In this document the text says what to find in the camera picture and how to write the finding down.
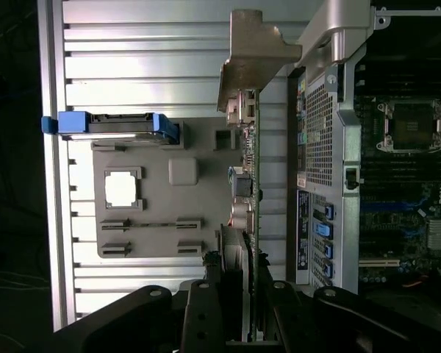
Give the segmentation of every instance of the metal bracket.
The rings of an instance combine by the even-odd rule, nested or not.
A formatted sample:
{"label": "metal bracket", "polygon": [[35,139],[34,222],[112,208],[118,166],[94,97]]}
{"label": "metal bracket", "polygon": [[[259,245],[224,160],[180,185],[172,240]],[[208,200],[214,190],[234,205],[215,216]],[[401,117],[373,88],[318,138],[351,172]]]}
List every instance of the metal bracket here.
{"label": "metal bracket", "polygon": [[222,65],[218,110],[226,112],[238,90],[262,90],[288,63],[301,59],[299,45],[287,45],[277,27],[263,24],[262,11],[230,15],[230,58]]}

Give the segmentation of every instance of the dark background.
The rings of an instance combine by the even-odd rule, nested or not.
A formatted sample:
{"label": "dark background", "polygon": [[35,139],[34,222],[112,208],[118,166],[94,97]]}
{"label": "dark background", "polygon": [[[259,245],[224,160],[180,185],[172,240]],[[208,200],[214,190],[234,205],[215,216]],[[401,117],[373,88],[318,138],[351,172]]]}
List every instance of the dark background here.
{"label": "dark background", "polygon": [[[0,271],[48,281],[40,117],[36,1],[0,0]],[[49,289],[34,289],[48,286],[0,272],[0,335],[27,345],[51,332]],[[0,336],[0,352],[18,348]]]}

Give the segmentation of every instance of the screw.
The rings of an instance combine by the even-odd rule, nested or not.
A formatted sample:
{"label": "screw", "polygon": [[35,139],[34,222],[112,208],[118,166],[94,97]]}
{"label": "screw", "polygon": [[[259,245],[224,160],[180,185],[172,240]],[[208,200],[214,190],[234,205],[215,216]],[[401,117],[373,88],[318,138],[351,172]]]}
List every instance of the screw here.
{"label": "screw", "polygon": [[325,296],[336,296],[337,292],[335,292],[333,289],[325,289],[324,290]]}
{"label": "screw", "polygon": [[326,80],[330,85],[337,83],[337,77],[335,75],[328,75]]}
{"label": "screw", "polygon": [[284,287],[286,287],[286,285],[283,282],[276,282],[273,285],[273,287],[276,288],[276,289],[283,289]]}

